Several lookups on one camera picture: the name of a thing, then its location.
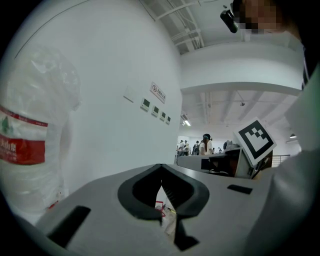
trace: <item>plastic bag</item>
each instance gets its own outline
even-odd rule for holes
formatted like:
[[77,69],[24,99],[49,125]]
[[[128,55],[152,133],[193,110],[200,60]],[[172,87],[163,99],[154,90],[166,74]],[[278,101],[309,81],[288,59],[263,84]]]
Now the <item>plastic bag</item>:
[[80,79],[57,50],[33,45],[0,84],[0,170],[5,196],[19,209],[42,212],[63,186],[60,139],[80,104]]

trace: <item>security camera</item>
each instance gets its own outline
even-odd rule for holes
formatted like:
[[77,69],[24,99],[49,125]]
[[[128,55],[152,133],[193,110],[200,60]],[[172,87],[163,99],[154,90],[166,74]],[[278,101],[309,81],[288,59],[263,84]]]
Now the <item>security camera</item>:
[[224,10],[223,12],[221,12],[220,18],[232,33],[237,33],[239,27],[238,24],[234,21],[234,15],[232,14],[231,10]]

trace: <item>white ceiling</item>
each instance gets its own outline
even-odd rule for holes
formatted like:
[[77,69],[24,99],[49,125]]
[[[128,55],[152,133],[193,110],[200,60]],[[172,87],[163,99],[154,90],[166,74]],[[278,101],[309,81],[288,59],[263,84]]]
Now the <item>white ceiling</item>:
[[[156,22],[162,22],[181,54],[199,48],[230,42],[257,42],[291,48],[302,52],[301,43],[289,33],[250,35],[239,30],[231,33],[220,18],[220,13],[230,9],[233,0],[141,0]],[[157,17],[188,3],[160,19]]]
[[258,117],[264,125],[289,130],[284,113],[297,96],[268,91],[211,91],[183,95],[182,113],[192,126],[239,126]]

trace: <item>railing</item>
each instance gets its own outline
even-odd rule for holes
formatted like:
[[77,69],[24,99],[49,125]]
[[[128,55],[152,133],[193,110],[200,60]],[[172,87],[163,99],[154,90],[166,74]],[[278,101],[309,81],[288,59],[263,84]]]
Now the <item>railing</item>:
[[289,154],[283,154],[283,155],[273,155],[272,156],[272,167],[277,167],[280,165],[284,160],[288,159],[290,157]]

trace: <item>sign on wall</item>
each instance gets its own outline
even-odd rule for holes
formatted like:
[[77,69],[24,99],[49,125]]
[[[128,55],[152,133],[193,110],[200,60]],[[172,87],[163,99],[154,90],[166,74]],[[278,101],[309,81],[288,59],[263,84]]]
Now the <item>sign on wall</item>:
[[234,135],[253,165],[262,160],[277,145],[258,118],[241,125],[234,131]]
[[166,102],[166,95],[164,92],[159,88],[158,85],[156,85],[154,82],[152,82],[150,91],[164,104]]

